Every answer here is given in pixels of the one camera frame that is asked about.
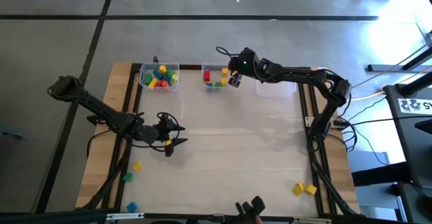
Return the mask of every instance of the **wire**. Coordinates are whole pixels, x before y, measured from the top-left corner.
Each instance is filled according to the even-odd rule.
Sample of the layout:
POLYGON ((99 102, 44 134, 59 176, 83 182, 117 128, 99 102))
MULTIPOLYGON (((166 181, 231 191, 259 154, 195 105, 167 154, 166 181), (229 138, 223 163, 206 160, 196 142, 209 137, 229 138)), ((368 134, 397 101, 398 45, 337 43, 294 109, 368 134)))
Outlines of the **wire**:
POLYGON ((369 120, 369 121, 363 121, 363 122, 353 123, 353 125, 360 125, 360 124, 364 124, 364 123, 373 123, 373 122, 380 122, 380 121, 389 121, 389 120, 415 119, 415 118, 426 118, 426 117, 432 117, 432 115, 396 117, 396 118, 391 118, 391 119, 376 119, 376 120, 369 120))
POLYGON ((371 95, 369 95, 369 96, 362 96, 362 97, 359 97, 359 98, 352 99, 352 101, 365 100, 365 99, 369 99, 369 98, 371 98, 371 97, 378 96, 378 95, 381 95, 381 94, 384 94, 384 91, 383 91, 383 90, 381 90, 381 91, 379 91, 379 92, 377 92, 377 93, 371 94, 371 95))
POLYGON ((376 77, 378 77, 378 76, 380 76, 380 75, 382 75, 382 74, 384 74, 384 73, 387 73, 388 71, 390 71, 391 69, 393 69, 393 68, 395 68, 396 66, 400 65, 401 63, 403 63, 403 62, 406 61, 407 59, 411 58, 414 54, 416 54, 417 52, 419 52, 421 49, 423 49, 423 48, 426 47, 427 45, 429 45, 429 43, 423 45, 422 47, 420 47, 419 49, 417 49, 414 53, 412 53, 412 54, 410 54, 409 56, 407 56, 407 58, 405 58, 405 59, 401 60, 401 62, 399 62, 399 63, 397 63, 397 64, 391 66, 389 69, 385 70, 384 72, 378 73, 378 74, 376 74, 375 76, 373 76, 373 77, 371 77, 371 78, 369 78, 369 79, 366 79, 366 80, 364 80, 363 82, 358 83, 357 85, 354 85, 352 88, 354 89, 354 88, 356 88, 357 86, 360 86, 360 85, 362 85, 362 84, 364 84, 364 83, 366 83, 366 82, 368 82, 368 81, 370 81, 370 80, 372 80, 372 79, 374 79, 374 78, 376 78, 376 77))
MULTIPOLYGON (((421 72, 417 72, 417 73, 415 73, 414 75, 410 76, 410 77, 407 78, 407 79, 404 79, 404 80, 402 80, 402 81, 400 81, 400 82, 397 82, 396 84, 401 84, 401 83, 403 83, 403 82, 405 82, 405 81, 407 81, 407 80, 409 80, 409 79, 411 79, 411 78, 413 78, 413 77, 419 75, 420 73, 423 73, 423 72, 425 72, 425 71, 427 71, 428 69, 431 69, 431 68, 432 68, 432 65, 429 66, 428 68, 422 70, 421 72)), ((360 98, 356 98, 356 99, 352 99, 352 100, 353 100, 353 101, 359 101, 359 100, 369 99, 369 98, 371 98, 371 97, 378 96, 378 95, 381 95, 381 94, 383 94, 383 93, 384 93, 384 91, 383 91, 383 90, 380 90, 379 92, 374 93, 374 94, 372 94, 372 95, 369 95, 369 96, 362 96, 362 97, 360 97, 360 98)))
POLYGON ((348 99, 348 105, 346 106, 346 108, 344 109, 344 112, 340 115, 340 117, 344 116, 344 114, 346 113, 346 110, 350 107, 351 105, 351 93, 350 93, 350 98, 348 99))
POLYGON ((374 102, 372 105, 365 107, 362 111, 356 113, 356 115, 352 116, 348 121, 351 121, 351 119, 354 119, 355 117, 357 117, 357 115, 365 112, 367 109, 370 109, 371 107, 375 106, 377 103, 380 103, 382 100, 384 100, 386 97, 383 97, 382 99, 379 99, 378 101, 374 102))
POLYGON ((375 150, 373 150, 373 147, 372 147, 372 145, 371 145, 371 142, 369 142, 369 139, 366 138, 365 136, 363 136, 363 134, 361 134, 361 133, 357 130, 357 128, 356 128, 355 126, 354 126, 354 129, 356 129, 357 133, 358 133, 359 135, 361 135, 361 136, 362 136, 362 137, 367 141, 367 144, 369 144, 369 146, 371 147, 371 149, 372 149, 372 151, 373 151, 373 154, 375 155, 375 157, 377 158, 377 160, 378 160, 382 165, 388 166, 387 163, 383 163, 381 160, 379 160, 377 153, 375 152, 375 150))
POLYGON ((99 137, 99 136, 101 136, 101 135, 103 135, 103 134, 105 134, 105 133, 108 133, 108 132, 110 132, 110 131, 111 131, 111 130, 105 130, 104 132, 101 132, 101 133, 95 134, 94 136, 90 137, 90 139, 89 139, 88 142, 87 142, 87 158, 88 158, 88 156, 89 156, 89 154, 90 154, 90 145, 91 145, 92 141, 93 141, 95 138, 97 138, 97 137, 99 137))

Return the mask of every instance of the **plastic container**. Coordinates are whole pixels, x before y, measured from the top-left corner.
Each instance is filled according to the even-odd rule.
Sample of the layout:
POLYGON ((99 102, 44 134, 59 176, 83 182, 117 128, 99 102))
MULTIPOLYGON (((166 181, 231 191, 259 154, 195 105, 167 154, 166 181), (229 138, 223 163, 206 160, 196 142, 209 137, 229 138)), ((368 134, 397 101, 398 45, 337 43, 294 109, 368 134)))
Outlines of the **plastic container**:
POLYGON ((261 83, 256 81, 256 95, 262 97, 287 99, 297 91, 297 83, 279 82, 279 83, 261 83))
POLYGON ((177 92, 178 88, 179 88, 179 83, 180 83, 180 66, 178 63, 143 63, 141 65, 141 72, 140 72, 140 85, 145 88, 148 91, 151 92, 177 92), (145 84, 145 75, 146 73, 151 73, 152 77, 155 78, 155 76, 153 75, 153 70, 159 70, 159 66, 164 65, 167 69, 172 69, 174 70, 176 73, 176 75, 178 76, 178 80, 174 85, 171 85, 169 87, 169 90, 167 90, 164 87, 159 87, 156 86, 153 89, 150 89, 146 84, 145 84))
MULTIPOLYGON (((209 92, 218 92, 218 91, 231 91, 231 90, 236 90, 237 88, 231 86, 230 84, 227 83, 226 86, 215 86, 215 82, 220 82, 222 79, 222 68, 228 68, 227 65, 215 65, 215 64, 211 64, 211 63, 207 63, 204 62, 201 65, 201 84, 202 86, 208 90, 209 92), (210 83, 212 83, 212 87, 207 86, 204 83, 204 72, 209 70, 210 71, 210 83)), ((231 71, 228 71, 228 75, 227 75, 227 80, 230 79, 230 73, 231 71)))

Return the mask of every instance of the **white label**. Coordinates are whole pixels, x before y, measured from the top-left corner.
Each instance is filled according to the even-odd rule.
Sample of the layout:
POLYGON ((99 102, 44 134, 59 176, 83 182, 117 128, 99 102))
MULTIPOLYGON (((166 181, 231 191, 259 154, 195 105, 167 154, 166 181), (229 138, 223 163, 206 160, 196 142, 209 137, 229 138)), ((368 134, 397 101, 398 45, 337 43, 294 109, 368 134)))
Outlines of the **white label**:
POLYGON ((400 111, 432 115, 432 100, 426 99, 398 99, 400 111))

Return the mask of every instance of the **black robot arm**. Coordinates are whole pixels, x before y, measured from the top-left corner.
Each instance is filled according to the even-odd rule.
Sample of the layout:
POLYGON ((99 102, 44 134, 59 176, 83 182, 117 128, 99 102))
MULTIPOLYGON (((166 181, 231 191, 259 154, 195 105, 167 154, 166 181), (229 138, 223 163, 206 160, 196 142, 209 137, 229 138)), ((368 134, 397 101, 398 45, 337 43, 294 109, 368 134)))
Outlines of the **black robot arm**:
MULTIPOLYGON (((228 68, 231 70, 232 77, 229 79, 229 83, 232 86, 238 87, 243 75, 257 79, 262 83, 299 82, 317 87, 323 97, 327 99, 327 104, 324 110, 314 117, 308 129, 308 134, 312 138, 324 139, 327 136, 333 114, 338 107, 346 103, 350 95, 351 84, 327 69, 313 71, 309 67, 283 67, 267 59, 259 59, 257 54, 249 48, 245 48, 236 57, 229 53, 223 54, 231 57, 228 68), (325 84, 326 82, 332 85, 330 89, 325 84)), ((317 175, 321 178, 341 211, 345 215, 355 215, 356 213, 342 199, 331 180, 324 173, 315 156, 311 139, 308 139, 306 149, 312 161, 312 168, 317 172, 317 175)))

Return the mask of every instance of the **white cable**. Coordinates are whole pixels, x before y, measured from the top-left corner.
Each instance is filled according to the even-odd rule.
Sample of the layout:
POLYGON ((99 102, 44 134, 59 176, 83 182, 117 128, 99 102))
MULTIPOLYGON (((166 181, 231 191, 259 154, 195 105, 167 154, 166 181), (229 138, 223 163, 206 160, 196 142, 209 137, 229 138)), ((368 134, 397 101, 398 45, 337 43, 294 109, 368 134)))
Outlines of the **white cable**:
POLYGON ((419 49, 417 49, 414 53, 412 53, 409 56, 407 56, 407 58, 401 60, 401 62, 399 62, 399 63, 391 66, 389 69, 385 70, 384 72, 378 73, 378 74, 374 75, 373 77, 371 77, 369 79, 366 79, 365 81, 363 81, 363 82, 361 82, 361 83, 359 83, 357 85, 354 85, 352 88, 356 88, 357 86, 360 86, 360 85, 362 85, 362 84, 364 84, 364 83, 366 83, 366 82, 368 82, 368 81, 370 81, 370 80, 372 80, 372 79, 374 79, 374 78, 376 78, 376 77, 378 77, 378 76, 380 76, 380 75, 382 75, 384 73, 387 73, 389 70, 391 70, 391 69, 395 68, 396 66, 400 65, 401 63, 403 63, 404 61, 406 61, 407 59, 409 59, 410 57, 412 57, 413 55, 415 55, 417 52, 419 52, 421 49, 423 49, 427 45, 429 45, 429 44, 427 43, 427 44, 423 45, 422 47, 420 47, 419 49))

